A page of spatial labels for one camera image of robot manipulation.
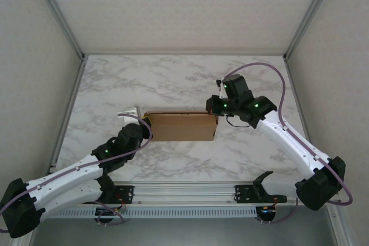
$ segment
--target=cardboard box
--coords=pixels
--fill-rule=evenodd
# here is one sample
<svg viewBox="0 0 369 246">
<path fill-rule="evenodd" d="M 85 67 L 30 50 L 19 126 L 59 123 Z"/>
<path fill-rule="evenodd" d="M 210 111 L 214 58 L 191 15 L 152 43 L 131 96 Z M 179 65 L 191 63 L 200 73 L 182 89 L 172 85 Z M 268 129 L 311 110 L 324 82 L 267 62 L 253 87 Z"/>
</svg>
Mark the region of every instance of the cardboard box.
<svg viewBox="0 0 369 246">
<path fill-rule="evenodd" d="M 218 117 L 206 111 L 147 112 L 152 141 L 213 141 Z"/>
</svg>

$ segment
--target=white marble surface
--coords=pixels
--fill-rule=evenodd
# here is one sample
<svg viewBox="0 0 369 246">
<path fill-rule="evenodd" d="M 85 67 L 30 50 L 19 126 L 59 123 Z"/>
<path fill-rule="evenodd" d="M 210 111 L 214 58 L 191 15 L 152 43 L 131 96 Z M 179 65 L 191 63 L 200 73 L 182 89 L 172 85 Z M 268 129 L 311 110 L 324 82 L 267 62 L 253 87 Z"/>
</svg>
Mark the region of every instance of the white marble surface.
<svg viewBox="0 0 369 246">
<path fill-rule="evenodd" d="M 287 82 L 283 114 L 301 133 L 295 100 L 280 56 L 90 56 L 58 158 L 64 168 L 116 135 L 117 112 L 138 105 L 152 110 L 204 110 L 215 80 L 231 70 L 262 61 L 276 66 Z M 254 96 L 278 105 L 281 82 L 263 66 L 240 72 Z M 235 124 L 243 124 L 231 119 Z M 252 181 L 267 170 L 295 173 L 274 143 L 252 128 L 234 128 L 220 118 L 213 142 L 152 142 L 124 167 L 115 181 Z"/>
</svg>

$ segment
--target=purple cable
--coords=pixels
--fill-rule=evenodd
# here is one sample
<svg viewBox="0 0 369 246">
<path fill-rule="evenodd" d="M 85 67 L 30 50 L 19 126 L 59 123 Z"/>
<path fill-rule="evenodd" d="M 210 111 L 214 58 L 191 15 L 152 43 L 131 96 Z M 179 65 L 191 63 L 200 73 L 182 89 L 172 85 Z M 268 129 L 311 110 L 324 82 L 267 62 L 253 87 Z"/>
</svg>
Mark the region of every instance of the purple cable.
<svg viewBox="0 0 369 246">
<path fill-rule="evenodd" d="M 100 203 L 98 201 L 93 201 L 93 203 L 95 204 L 98 204 L 98 205 L 101 205 L 103 207 L 105 207 L 105 210 L 103 210 L 99 216 L 97 217 L 97 223 L 100 224 L 100 217 L 106 213 L 107 211 L 111 211 L 112 213 L 114 213 L 115 215 L 119 216 L 119 218 L 121 219 L 119 222 L 117 223 L 106 223 L 105 226 L 115 226 L 115 225 L 120 225 L 120 224 L 123 224 L 125 222 L 125 220 L 123 219 L 122 215 L 117 212 L 116 210 L 114 210 L 113 208 L 111 207 L 108 207 L 107 205 L 103 204 L 103 203 Z"/>
<path fill-rule="evenodd" d="M 129 151 L 127 153 L 124 153 L 124 154 L 120 154 L 118 156 L 115 156 L 115 157 L 111 157 L 111 158 L 106 158 L 105 160 L 101 160 L 101 161 L 93 161 L 93 162 L 88 162 L 86 164 L 82 164 L 82 165 L 79 165 L 78 168 L 85 168 L 87 166 L 90 166 L 90 165 L 95 165 L 95 164 L 102 164 L 103 162 L 107 162 L 107 161 L 111 161 L 111 160 L 115 160 L 116 158 L 122 158 L 124 156 L 128 156 L 128 155 L 131 155 L 133 153 L 136 153 L 137 151 L 140 151 L 141 149 L 145 148 L 149 142 L 151 141 L 152 139 L 152 130 L 150 128 L 150 126 L 144 121 L 142 120 L 141 118 L 139 118 L 138 116 L 134 116 L 134 115 L 128 115 L 128 114 L 125 114 L 125 113 L 122 113 L 120 114 L 120 116 L 127 116 L 128 118 L 135 118 L 137 119 L 139 122 L 141 122 L 143 125 L 146 126 L 146 128 L 149 130 L 149 139 L 144 143 L 144 145 L 142 145 L 141 147 L 137 148 L 136 150 L 133 150 L 133 151 Z M 73 171 L 76 171 L 76 168 L 72 168 L 72 169 L 69 169 L 59 175 L 56 175 L 46 181 L 44 181 L 43 183 L 40 183 L 39 186 L 40 187 L 43 187 L 44 185 L 60 178 L 60 177 L 63 177 L 67 174 L 69 174 L 70 172 L 73 172 Z M 12 200 L 10 200 L 7 204 L 4 205 L 3 208 L 0 209 L 0 216 L 3 214 L 3 212 L 11 205 L 13 204 L 16 200 L 18 200 L 19 198 L 21 198 L 22 196 L 36 190 L 37 187 L 32 187 L 24 192 L 22 192 L 21 194 L 18 194 L 17 196 L 15 196 Z M 3 230 L 3 229 L 0 229 L 0 233 L 9 233 L 8 230 Z"/>
<path fill-rule="evenodd" d="M 290 219 L 298 210 L 298 207 L 299 207 L 299 200 L 298 198 L 296 198 L 296 206 L 293 208 L 293 210 L 291 211 L 290 214 L 288 214 L 286 217 L 283 217 L 281 219 L 278 219 L 278 220 L 274 220 L 274 221 L 263 221 L 261 219 L 257 219 L 257 221 L 259 221 L 261 224 L 277 224 L 277 223 L 281 223 L 283 221 L 286 221 L 287 219 Z"/>
<path fill-rule="evenodd" d="M 262 63 L 262 62 L 255 62 L 255 63 L 249 63 L 247 65 L 243 65 L 243 66 L 240 66 L 238 67 L 237 69 L 235 69 L 234 71 L 232 71 L 231 73 L 228 73 L 226 75 L 227 76 L 230 76 L 232 74 L 234 74 L 235 72 L 241 70 L 241 69 L 244 69 L 245 67 L 249 67 L 249 66 L 267 66 L 271 69 L 273 69 L 277 74 L 278 76 L 281 78 L 282 80 L 282 96 L 281 96 L 281 101 L 279 103 L 279 108 L 278 108 L 278 117 L 279 117 L 279 120 L 282 124 L 283 127 L 286 126 L 286 124 L 284 123 L 283 121 L 283 117 L 282 117 L 282 106 L 283 106 L 283 102 L 284 102 L 284 96 L 285 96 L 285 93 L 286 93 L 286 83 L 284 81 L 284 78 L 282 76 L 282 74 L 280 73 L 280 71 L 268 64 L 268 63 Z M 297 135 L 295 135 L 295 133 L 293 133 L 289 128 L 287 129 L 287 132 L 296 140 L 298 141 L 310 154 L 312 154 L 313 157 L 315 157 L 317 154 L 315 154 L 315 152 L 310 149 Z M 339 177 L 339 175 L 337 173 L 335 173 L 335 171 L 332 169 L 332 167 L 330 167 L 324 160 L 322 160 L 321 158 L 318 158 L 318 161 L 323 164 L 329 171 L 330 173 L 332 173 L 332 175 L 337 179 L 337 181 L 339 182 L 339 184 L 342 186 L 342 188 L 345 190 L 345 192 L 347 193 L 347 196 L 348 196 L 348 201 L 347 202 L 335 202 L 335 201 L 327 201 L 327 203 L 330 203 L 330 204 L 334 204 L 334 205 L 338 205 L 338 206 L 348 206 L 350 204 L 352 204 L 353 202 L 353 197 L 352 197 L 352 194 L 350 192 L 350 190 L 348 189 L 348 187 L 346 186 L 346 184 L 342 181 L 342 179 Z"/>
</svg>

